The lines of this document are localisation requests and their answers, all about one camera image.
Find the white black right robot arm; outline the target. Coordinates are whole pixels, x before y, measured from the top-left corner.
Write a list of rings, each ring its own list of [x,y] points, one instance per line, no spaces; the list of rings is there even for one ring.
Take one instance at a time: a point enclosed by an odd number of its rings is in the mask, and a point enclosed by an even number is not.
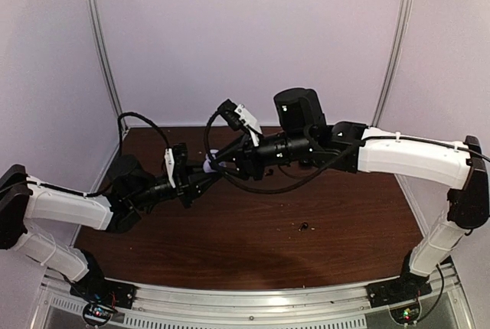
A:
[[[214,112],[240,132],[240,137],[207,157],[211,168],[238,188],[244,188],[248,179],[259,180],[270,165],[294,161],[313,163],[317,173],[328,169],[385,173],[448,187],[442,213],[407,255],[400,277],[393,282],[397,298],[410,298],[461,238],[488,221],[488,158],[477,138],[444,142],[386,132],[359,122],[329,125],[312,89],[283,90],[273,102],[281,127],[276,135],[264,135],[257,119],[230,100]]]

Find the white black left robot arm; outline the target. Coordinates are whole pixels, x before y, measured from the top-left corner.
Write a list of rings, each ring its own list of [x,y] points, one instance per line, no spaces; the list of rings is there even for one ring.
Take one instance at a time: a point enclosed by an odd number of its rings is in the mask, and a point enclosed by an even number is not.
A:
[[[93,301],[103,301],[110,286],[92,254],[75,249],[35,225],[56,220],[108,233],[125,233],[157,204],[178,199],[185,207],[220,179],[216,171],[185,159],[165,158],[166,172],[155,176],[134,155],[123,155],[109,167],[109,190],[88,194],[47,184],[12,165],[1,177],[1,248],[23,252],[64,275]]]

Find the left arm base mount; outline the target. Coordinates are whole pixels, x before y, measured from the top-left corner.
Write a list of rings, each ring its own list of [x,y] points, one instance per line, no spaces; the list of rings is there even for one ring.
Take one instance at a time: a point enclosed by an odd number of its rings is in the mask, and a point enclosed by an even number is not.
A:
[[[70,293],[87,302],[131,309],[136,287],[107,279],[93,254],[83,249],[81,252],[87,260],[88,273],[81,280],[70,283]]]

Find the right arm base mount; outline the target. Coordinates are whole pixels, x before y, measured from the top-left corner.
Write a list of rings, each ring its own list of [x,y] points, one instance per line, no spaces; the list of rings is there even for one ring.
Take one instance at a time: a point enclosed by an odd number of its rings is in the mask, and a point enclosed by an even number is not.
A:
[[[428,281],[428,275],[415,275],[410,271],[410,257],[406,256],[400,276],[368,284],[366,286],[367,298],[372,308],[414,300],[420,295],[428,295],[432,292]]]

